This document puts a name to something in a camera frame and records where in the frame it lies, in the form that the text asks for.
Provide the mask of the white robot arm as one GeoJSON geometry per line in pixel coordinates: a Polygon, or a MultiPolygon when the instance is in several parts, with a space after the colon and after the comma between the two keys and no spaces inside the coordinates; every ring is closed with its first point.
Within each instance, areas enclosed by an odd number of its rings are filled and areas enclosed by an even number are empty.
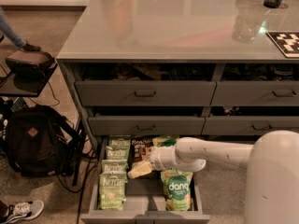
{"type": "Polygon", "coordinates": [[[299,224],[299,133],[278,130],[254,144],[182,137],[153,147],[128,176],[177,169],[199,172],[211,161],[246,170],[244,224],[299,224]]]}

